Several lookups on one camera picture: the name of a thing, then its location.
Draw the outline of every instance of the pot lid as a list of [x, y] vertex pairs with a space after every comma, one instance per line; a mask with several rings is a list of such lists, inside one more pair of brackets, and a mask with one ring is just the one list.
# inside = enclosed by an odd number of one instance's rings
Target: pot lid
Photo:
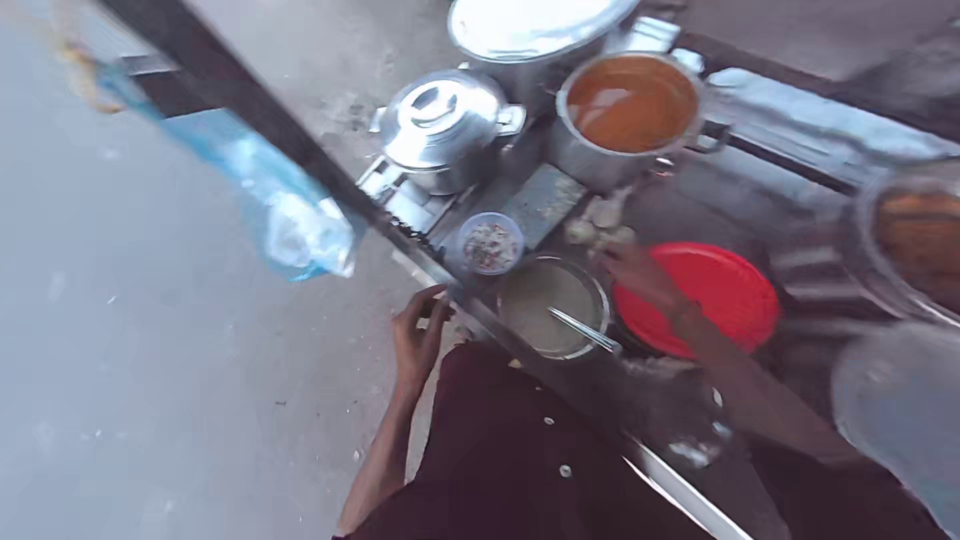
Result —
[[503, 92], [489, 77], [435, 71], [401, 90], [380, 120], [383, 152], [410, 169], [444, 169], [497, 135]]
[[585, 44], [640, 0], [456, 0], [447, 30], [468, 54], [496, 62], [529, 61]]

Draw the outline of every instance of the human hand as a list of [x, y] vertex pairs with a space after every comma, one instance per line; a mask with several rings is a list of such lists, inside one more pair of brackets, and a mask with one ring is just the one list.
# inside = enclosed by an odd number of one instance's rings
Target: human hand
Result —
[[609, 243], [597, 254], [617, 282], [670, 316], [689, 300], [649, 251], [635, 244]]
[[[396, 348], [396, 385], [402, 389], [422, 389], [440, 353], [440, 334], [453, 310], [447, 298], [436, 299], [445, 284], [423, 289], [410, 299], [407, 307], [394, 317]], [[426, 330], [417, 328], [420, 319], [429, 318]]]

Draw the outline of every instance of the plastic bag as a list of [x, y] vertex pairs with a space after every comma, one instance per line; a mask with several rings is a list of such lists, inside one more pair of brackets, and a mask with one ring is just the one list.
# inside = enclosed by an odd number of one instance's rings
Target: plastic bag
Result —
[[275, 270], [291, 281], [353, 274], [363, 220], [347, 216], [317, 181], [231, 111], [165, 118], [119, 65], [99, 64], [97, 81], [241, 189], [244, 220]]

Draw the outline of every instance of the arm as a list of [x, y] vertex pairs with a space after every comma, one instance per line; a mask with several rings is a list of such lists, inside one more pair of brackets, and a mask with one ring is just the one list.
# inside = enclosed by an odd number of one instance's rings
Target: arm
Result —
[[639, 246], [611, 244], [600, 256], [617, 281], [671, 322], [720, 391], [741, 430], [808, 454], [821, 463], [861, 459], [832, 426], [720, 332]]
[[[410, 423], [423, 385], [437, 362], [440, 333], [449, 316], [447, 300], [433, 298], [444, 289], [445, 285], [435, 285], [417, 293], [406, 309], [394, 318], [394, 395], [373, 438], [367, 459], [350, 487], [337, 524], [338, 535], [356, 531], [375, 508], [403, 487]], [[430, 317], [425, 331], [417, 328], [424, 314]]]

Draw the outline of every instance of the red plastic lid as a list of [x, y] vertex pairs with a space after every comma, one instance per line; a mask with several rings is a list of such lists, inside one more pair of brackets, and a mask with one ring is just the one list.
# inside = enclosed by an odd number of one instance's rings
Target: red plastic lid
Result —
[[[773, 334], [780, 319], [777, 291], [745, 258], [693, 242], [661, 244], [650, 255], [744, 351], [752, 352]], [[655, 307], [619, 283], [613, 285], [613, 300], [627, 328], [648, 345], [672, 356], [693, 357]]]

